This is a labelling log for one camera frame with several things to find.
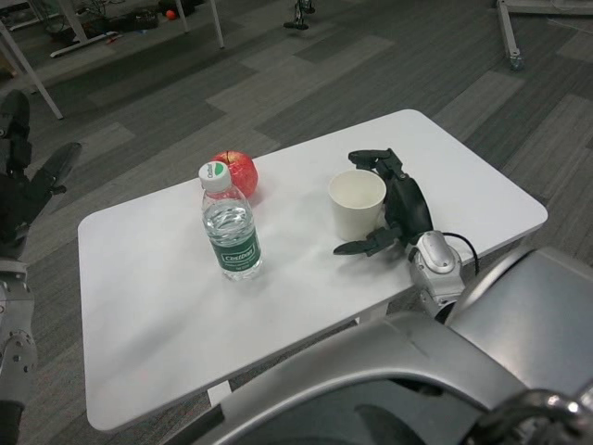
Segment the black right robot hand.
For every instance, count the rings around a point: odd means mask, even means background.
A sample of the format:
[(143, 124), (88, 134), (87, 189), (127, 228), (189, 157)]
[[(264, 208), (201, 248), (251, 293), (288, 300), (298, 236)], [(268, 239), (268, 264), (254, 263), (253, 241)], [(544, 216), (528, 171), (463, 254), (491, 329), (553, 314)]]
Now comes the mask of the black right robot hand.
[(348, 160), (357, 170), (375, 172), (386, 186), (383, 200), (386, 227), (373, 230), (363, 240), (350, 241), (334, 249), (335, 255), (365, 254), (367, 257), (399, 241), (404, 247), (434, 230), (430, 210), (417, 182), (403, 171), (403, 162), (391, 148), (355, 150)]

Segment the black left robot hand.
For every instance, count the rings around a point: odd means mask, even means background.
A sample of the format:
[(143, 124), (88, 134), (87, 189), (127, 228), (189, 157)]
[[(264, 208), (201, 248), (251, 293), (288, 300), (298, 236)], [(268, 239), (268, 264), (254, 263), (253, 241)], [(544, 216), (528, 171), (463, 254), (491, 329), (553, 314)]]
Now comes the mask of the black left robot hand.
[(29, 141), (31, 109), (28, 97), (13, 90), (1, 102), (1, 256), (22, 255), (32, 223), (52, 198), (67, 191), (65, 182), (82, 153), (82, 145), (58, 149), (33, 177)]

